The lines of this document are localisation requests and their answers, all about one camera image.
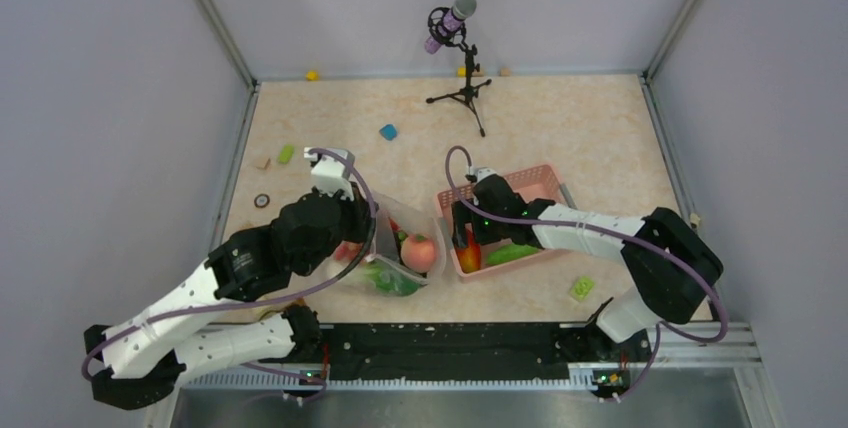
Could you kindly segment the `green cucumber toy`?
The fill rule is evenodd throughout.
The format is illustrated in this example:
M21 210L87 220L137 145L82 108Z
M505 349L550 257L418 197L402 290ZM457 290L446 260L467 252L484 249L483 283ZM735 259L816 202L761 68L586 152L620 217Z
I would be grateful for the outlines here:
M490 252L486 256L485 264L487 267L499 266L533 256L539 252L539 248L530 245L504 245Z

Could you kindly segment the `red yellow mango toy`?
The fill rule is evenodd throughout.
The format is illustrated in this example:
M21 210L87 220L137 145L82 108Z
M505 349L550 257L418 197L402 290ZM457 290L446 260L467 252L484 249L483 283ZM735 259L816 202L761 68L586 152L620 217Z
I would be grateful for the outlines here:
M465 274L470 274L482 268L482 250L474 234L469 230L466 231L466 241L466 245L464 247L456 247L455 252L461 271Z

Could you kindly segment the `pink peach toy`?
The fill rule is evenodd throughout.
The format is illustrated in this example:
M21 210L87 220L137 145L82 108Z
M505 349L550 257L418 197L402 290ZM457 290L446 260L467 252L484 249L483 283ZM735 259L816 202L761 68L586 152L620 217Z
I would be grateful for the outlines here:
M401 243L400 257L408 269L419 274L426 274L437 261L438 252L432 239L416 234L408 236Z

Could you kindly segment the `red lychee bunch toy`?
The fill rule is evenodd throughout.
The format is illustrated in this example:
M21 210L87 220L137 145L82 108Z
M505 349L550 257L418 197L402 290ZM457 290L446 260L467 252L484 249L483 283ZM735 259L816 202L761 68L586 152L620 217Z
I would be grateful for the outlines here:
M399 230L399 225L392 218L389 218L388 223L393 233ZM342 242L335 250L333 258L338 262L348 262L359 252L360 248L361 244Z

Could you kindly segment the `clear zip top bag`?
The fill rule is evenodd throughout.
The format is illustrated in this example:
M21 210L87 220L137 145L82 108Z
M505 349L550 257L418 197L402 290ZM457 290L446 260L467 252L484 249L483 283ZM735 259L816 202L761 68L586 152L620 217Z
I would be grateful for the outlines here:
M365 266L375 260L393 267L401 274L419 283L421 288L417 292L437 283L446 266L445 241L437 220L427 213L385 194L375 192L373 196L377 207L377 226L372 245L368 254L336 285L351 293L393 297L379 294L364 277ZM409 236L421 234L434 241L438 258L428 273L416 273L402 263L400 257L401 244L396 241L395 235L389 227L389 218L392 218L399 225L399 230L405 231Z

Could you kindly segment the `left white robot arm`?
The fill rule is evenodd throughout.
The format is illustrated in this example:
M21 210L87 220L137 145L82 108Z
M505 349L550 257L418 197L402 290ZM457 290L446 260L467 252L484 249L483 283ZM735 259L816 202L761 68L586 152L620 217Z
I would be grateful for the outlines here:
M297 301L335 278L278 298L282 311L267 319L206 328L224 312L271 305L269 294L286 288L293 276L311 275L344 242L367 250L377 208L373 195L359 187L334 194L313 189L269 224L231 235L183 282L127 322L90 326L81 371L94 400L131 411L219 370L314 358L322 343L319 322Z

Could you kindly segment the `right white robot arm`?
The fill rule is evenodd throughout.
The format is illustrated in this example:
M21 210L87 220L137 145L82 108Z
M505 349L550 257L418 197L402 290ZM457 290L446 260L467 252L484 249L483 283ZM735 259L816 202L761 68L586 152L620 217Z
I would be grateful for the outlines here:
M472 195L456 201L453 217L471 224L478 243L576 251L626 268L633 288L601 307L586 333L589 352L600 360L614 359L639 331L689 323L723 274L715 253L669 208L642 217L604 215L552 199L527 201L491 169L467 178Z

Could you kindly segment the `green bok choy toy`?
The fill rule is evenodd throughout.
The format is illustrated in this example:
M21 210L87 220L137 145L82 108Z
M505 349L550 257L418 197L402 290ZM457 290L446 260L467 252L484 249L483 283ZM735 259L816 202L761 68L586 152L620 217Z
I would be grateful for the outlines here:
M377 260L365 266L364 277L372 288L386 296L406 297L415 294L421 288L416 281Z

